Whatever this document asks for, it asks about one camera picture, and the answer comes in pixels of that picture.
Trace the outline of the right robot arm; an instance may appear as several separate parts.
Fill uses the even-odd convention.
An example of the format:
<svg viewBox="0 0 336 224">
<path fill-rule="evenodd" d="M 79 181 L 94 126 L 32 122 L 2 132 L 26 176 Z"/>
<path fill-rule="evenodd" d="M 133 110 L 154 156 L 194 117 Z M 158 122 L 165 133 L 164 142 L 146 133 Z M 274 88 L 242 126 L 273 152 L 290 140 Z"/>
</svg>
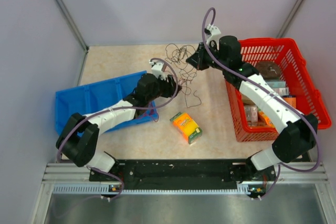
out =
<svg viewBox="0 0 336 224">
<path fill-rule="evenodd" d="M 203 39 L 187 63 L 198 70 L 212 67 L 222 71 L 225 80 L 250 98 L 275 126 L 279 135 L 272 146 L 247 160 L 248 178 L 256 180 L 266 168 L 277 164 L 287 166 L 298 156 L 319 147 L 316 116 L 304 115 L 274 92 L 258 70 L 242 60 L 241 44 L 235 36 L 221 37 L 218 42 Z"/>
</svg>

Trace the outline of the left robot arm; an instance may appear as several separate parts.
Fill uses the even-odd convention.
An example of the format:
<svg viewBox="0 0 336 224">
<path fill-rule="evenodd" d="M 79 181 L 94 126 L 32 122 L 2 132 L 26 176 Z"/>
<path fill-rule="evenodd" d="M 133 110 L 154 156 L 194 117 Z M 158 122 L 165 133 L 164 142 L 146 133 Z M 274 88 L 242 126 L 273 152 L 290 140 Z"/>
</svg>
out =
<svg viewBox="0 0 336 224">
<path fill-rule="evenodd" d="M 171 74 L 166 77 L 143 74 L 132 92 L 116 104 L 96 113 L 71 115 L 56 142 L 57 158 L 63 154 L 78 167 L 94 167 L 101 170 L 107 180 L 116 179 L 117 160 L 97 150 L 99 136 L 121 123 L 139 118 L 159 97 L 172 100 L 181 89 Z"/>
</svg>

